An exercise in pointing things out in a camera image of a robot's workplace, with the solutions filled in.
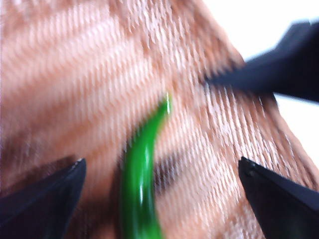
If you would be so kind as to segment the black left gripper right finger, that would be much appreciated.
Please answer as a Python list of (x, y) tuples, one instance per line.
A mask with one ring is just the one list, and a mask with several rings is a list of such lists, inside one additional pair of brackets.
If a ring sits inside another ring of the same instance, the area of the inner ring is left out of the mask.
[(267, 239), (317, 239), (319, 193), (241, 157), (239, 178)]

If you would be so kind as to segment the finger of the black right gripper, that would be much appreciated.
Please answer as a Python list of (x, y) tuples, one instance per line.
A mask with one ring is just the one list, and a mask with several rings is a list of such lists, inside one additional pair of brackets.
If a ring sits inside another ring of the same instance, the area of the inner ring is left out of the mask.
[(293, 23), (276, 47), (234, 71), (206, 77), (208, 84), (257, 94), (319, 100), (319, 24)]

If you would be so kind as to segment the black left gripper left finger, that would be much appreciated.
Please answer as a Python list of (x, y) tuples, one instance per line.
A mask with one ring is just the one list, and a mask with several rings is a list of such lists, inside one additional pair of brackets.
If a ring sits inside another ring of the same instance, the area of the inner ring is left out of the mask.
[(0, 200), (2, 239), (61, 239), (81, 196), (86, 160), (81, 158), (52, 175)]

